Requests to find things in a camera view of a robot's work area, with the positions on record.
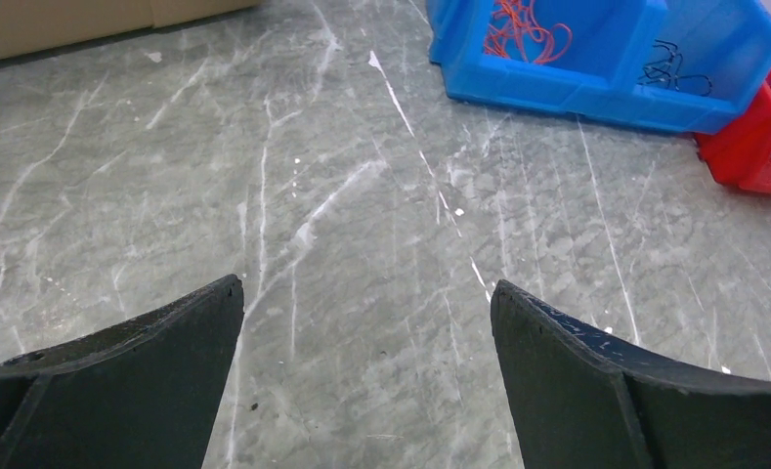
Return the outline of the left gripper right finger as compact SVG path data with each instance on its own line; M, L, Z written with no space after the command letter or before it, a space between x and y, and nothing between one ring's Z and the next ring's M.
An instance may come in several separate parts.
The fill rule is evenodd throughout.
M630 344L503 280L491 324L528 468L771 468L771 381Z

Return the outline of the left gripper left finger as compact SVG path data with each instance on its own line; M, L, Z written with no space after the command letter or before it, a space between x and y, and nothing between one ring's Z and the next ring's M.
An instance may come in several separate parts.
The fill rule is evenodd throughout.
M243 320L227 275L0 363L0 468L198 468Z

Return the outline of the red plastic bin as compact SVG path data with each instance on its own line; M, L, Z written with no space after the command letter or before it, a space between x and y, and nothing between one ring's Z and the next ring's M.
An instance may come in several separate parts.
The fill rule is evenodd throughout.
M771 194L771 71L741 116L715 135L694 138L716 183Z

